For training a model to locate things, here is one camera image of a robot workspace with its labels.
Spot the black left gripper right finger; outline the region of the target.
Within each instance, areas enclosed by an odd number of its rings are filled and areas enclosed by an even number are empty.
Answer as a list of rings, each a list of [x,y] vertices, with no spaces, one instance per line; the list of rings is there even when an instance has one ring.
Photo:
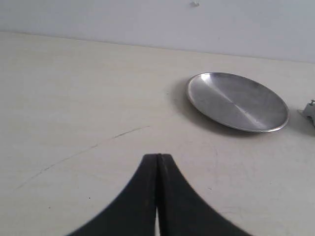
[[[249,236],[211,208],[170,154],[157,156],[156,206],[162,236]]]

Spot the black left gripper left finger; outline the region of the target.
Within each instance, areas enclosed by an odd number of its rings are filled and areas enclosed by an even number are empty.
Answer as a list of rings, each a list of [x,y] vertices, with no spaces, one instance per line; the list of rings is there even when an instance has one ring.
[[[121,193],[70,236],[154,236],[158,154],[143,156]]]

